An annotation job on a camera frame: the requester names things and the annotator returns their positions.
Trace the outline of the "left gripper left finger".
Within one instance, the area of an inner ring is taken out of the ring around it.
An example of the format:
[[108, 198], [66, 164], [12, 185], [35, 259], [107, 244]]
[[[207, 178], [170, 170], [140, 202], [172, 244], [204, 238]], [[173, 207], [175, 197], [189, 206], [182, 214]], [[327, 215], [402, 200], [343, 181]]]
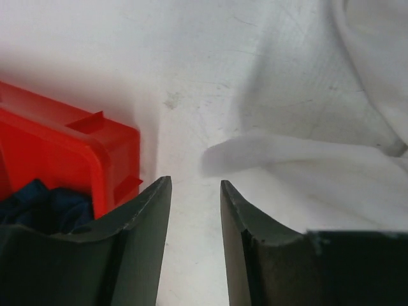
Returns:
[[155, 305], [171, 178], [70, 234], [1, 227], [2, 305]]

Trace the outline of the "white and green t-shirt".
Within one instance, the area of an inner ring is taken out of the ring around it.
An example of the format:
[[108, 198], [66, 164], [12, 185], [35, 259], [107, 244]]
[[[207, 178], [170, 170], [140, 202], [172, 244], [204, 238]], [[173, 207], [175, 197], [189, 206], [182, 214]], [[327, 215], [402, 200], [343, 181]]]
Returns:
[[205, 177], [297, 231], [407, 229], [407, 2], [272, 1]]

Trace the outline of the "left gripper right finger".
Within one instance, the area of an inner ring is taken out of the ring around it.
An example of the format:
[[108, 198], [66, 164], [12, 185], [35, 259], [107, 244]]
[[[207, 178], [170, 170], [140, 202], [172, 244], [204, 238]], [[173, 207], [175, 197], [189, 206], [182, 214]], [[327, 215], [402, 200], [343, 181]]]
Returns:
[[406, 305], [407, 233], [299, 233], [221, 182], [231, 305]]

